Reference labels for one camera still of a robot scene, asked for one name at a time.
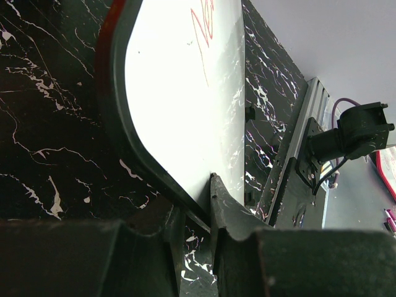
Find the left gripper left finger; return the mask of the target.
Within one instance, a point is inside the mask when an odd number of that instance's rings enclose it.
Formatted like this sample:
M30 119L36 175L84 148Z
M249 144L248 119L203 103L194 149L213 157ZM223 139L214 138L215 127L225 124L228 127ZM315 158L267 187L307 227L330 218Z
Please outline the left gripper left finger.
M125 241L137 244L182 244L185 213L164 197L127 219Z

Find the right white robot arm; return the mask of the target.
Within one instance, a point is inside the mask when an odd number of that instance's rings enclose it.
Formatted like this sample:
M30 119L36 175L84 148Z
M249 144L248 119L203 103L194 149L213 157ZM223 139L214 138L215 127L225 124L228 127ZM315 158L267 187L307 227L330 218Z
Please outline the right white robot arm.
M354 106L344 111L337 126L328 131L323 131L313 117L308 119L296 172L312 195L348 160L386 148L389 132L395 130L385 118L386 108L388 105L381 102Z

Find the white whiteboard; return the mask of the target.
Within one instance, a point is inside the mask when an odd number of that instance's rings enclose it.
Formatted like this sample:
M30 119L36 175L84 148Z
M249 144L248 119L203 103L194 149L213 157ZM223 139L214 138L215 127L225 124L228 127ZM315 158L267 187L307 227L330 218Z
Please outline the white whiteboard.
M241 1L126 1L112 41L116 114L144 176L210 225L210 178L244 202Z

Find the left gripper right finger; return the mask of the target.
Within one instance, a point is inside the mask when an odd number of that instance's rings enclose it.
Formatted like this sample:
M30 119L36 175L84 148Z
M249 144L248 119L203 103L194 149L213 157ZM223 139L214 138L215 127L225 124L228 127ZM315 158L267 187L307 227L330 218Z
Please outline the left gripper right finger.
M243 242L256 230L272 227L255 217L228 192L221 177L210 175L210 244L215 257L227 238Z

